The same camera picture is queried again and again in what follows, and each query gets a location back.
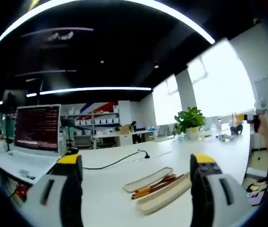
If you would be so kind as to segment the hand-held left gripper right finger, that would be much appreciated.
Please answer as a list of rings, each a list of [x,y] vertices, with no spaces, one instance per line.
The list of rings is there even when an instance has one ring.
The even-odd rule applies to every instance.
[[[192,227],[237,227],[251,212],[246,191],[231,175],[224,174],[213,158],[190,156]]]

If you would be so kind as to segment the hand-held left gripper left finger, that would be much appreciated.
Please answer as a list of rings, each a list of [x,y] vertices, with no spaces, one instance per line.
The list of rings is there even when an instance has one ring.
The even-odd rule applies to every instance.
[[[22,214],[34,227],[82,227],[82,180],[81,155],[61,157],[30,187]]]

